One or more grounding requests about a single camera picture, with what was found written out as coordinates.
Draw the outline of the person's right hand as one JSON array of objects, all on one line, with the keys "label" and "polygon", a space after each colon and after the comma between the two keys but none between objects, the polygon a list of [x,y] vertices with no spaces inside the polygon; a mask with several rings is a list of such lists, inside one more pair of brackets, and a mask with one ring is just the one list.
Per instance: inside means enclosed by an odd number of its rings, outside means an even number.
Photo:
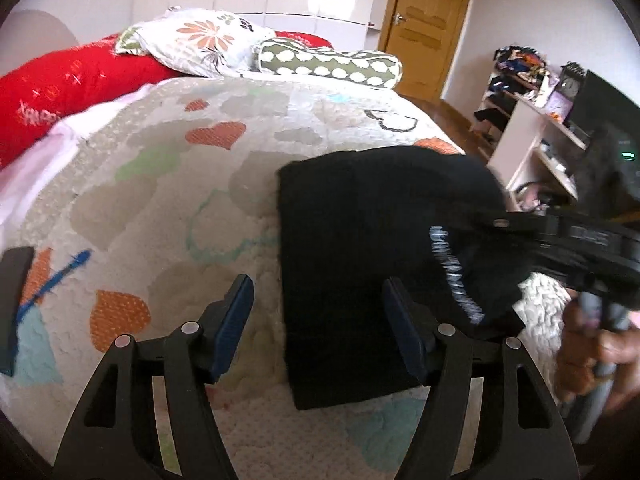
[{"label": "person's right hand", "polygon": [[577,298],[563,312],[561,347],[556,355],[554,394],[561,402],[584,396],[596,385],[597,362],[615,364],[612,388],[603,414],[613,415],[639,397],[639,312],[631,311],[628,330],[594,330]]}]

